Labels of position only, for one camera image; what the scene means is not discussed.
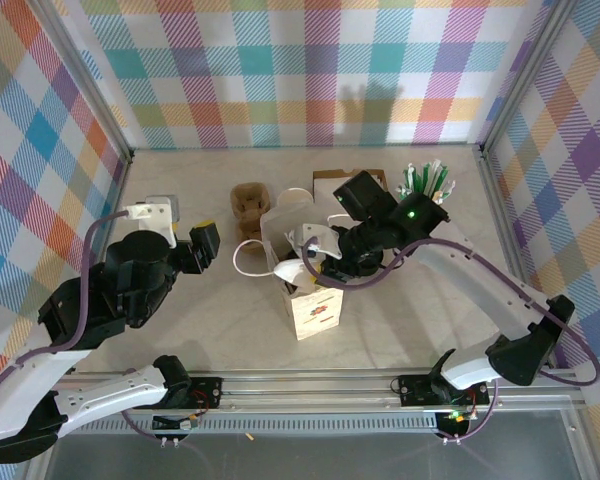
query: cardboard box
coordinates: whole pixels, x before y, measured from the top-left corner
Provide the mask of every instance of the cardboard box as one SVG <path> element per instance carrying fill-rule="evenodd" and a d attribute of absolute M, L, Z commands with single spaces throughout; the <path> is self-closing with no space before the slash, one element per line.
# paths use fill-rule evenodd
<path fill-rule="evenodd" d="M 333 195 L 343 183 L 351 177 L 360 173 L 363 169 L 357 168 L 350 172 L 344 170 L 318 170 L 313 172 L 313 198 L 317 206 L 323 208 L 327 213 L 329 225 L 337 225 L 340 227 L 351 228 L 357 225 L 356 222 L 349 217 L 345 209 L 340 205 L 340 202 Z M 386 190 L 387 177 L 384 170 L 381 169 L 364 169 L 371 174 L 373 178 Z"/>
<path fill-rule="evenodd" d="M 302 223 L 326 225 L 327 216 L 313 203 L 278 206 L 262 216 L 262 242 L 270 270 L 292 251 L 284 234 Z M 298 340 L 339 325 L 344 293 L 342 290 L 316 286 L 315 291 L 305 293 L 276 275 L 272 278 L 283 297 Z"/>

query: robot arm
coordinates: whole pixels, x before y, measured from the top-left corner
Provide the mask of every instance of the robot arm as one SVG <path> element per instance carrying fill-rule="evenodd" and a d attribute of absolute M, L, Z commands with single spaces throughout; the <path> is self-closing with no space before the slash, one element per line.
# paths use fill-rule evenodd
<path fill-rule="evenodd" d="M 84 333 L 69 350 L 27 358 L 32 350 L 63 345 L 73 338 L 78 330 L 80 279 L 64 282 L 40 308 L 38 324 L 0 374 L 0 463 L 27 460 L 97 418 L 169 401 L 186 390 L 189 377 L 184 367 L 176 357 L 166 356 L 89 390 L 52 390 L 104 340 L 123 333 L 127 325 L 142 327 L 178 274 L 200 274 L 216 257 L 220 240 L 213 223 L 191 229 L 190 240 L 175 238 L 175 205 L 168 197 L 150 197 L 144 204 L 127 207 L 128 218 L 139 219 L 141 230 L 110 245 L 104 262 L 89 269 Z"/>
<path fill-rule="evenodd" d="M 467 349 L 449 351 L 438 361 L 430 375 L 431 387 L 444 401 L 462 395 L 471 385 L 498 377 L 518 385 L 532 383 L 562 329 L 494 278 L 493 272 L 478 261 L 481 257 L 446 211 L 419 193 L 398 203 L 364 171 L 334 195 L 351 218 L 361 223 L 351 229 L 333 227 L 338 248 L 327 251 L 329 256 L 321 265 L 322 275 L 330 277 L 330 283 L 324 282 L 327 286 L 337 286 L 335 281 L 346 283 L 373 275 L 382 267 L 385 249 L 402 250 L 420 241 L 422 244 L 410 255 L 449 279 L 500 330 L 495 337 Z M 301 233 L 294 235 L 294 246 L 304 245 L 316 230 L 324 235 L 324 228 L 297 229 Z M 445 242 L 460 244 L 466 253 L 450 248 Z M 325 252 L 325 245 L 333 240 L 320 243 L 311 249 Z M 311 271 L 307 262 L 305 266 Z M 574 311 L 569 299 L 558 296 L 549 300 L 515 277 L 498 273 L 521 288 L 532 302 L 547 305 L 549 312 L 565 324 L 569 321 Z"/>

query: white paper cup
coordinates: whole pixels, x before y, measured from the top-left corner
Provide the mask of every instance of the white paper cup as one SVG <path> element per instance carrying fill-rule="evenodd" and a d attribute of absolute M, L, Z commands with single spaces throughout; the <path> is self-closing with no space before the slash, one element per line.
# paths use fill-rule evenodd
<path fill-rule="evenodd" d="M 278 203 L 276 205 L 289 205 L 291 203 L 313 203 L 313 195 L 304 188 L 287 188 L 278 195 Z"/>

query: white table surface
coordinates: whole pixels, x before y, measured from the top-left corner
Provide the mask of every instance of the white table surface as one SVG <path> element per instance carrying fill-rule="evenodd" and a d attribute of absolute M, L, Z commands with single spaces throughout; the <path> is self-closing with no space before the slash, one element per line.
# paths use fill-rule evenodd
<path fill-rule="evenodd" d="M 382 168 L 393 190 L 409 162 L 440 159 L 457 181 L 444 204 L 464 233 L 496 265 L 505 262 L 469 146 L 139 152 L 121 205 L 175 193 L 180 234 L 214 219 L 219 256 L 202 275 L 181 275 L 160 310 L 78 365 L 82 372 L 121 371 L 178 355 L 191 370 L 430 367 L 447 349 L 496 332 L 486 316 L 443 277 L 408 260 L 380 285 L 345 293 L 340 326 L 297 341 L 271 278 L 248 278 L 232 266 L 236 219 L 229 192 L 260 181 L 272 199 L 289 187 L 311 190 L 313 170 Z M 134 229 L 119 221 L 113 240 Z M 263 271 L 264 256 L 241 256 Z"/>

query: plaid backdrop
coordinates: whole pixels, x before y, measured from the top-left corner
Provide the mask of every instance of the plaid backdrop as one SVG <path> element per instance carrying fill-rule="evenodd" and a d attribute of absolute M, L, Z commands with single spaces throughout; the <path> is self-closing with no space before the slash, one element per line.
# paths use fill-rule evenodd
<path fill-rule="evenodd" d="M 535 286 L 600 358 L 600 0 L 581 0 L 492 156 Z M 565 365 L 585 357 L 566 337 Z M 589 396 L 600 438 L 600 389 Z"/>
<path fill-rule="evenodd" d="M 154 149 L 465 141 L 532 3 L 55 0 Z"/>
<path fill-rule="evenodd" d="M 88 226 L 111 209 L 118 159 L 25 0 L 0 0 L 0 369 L 77 275 Z"/>

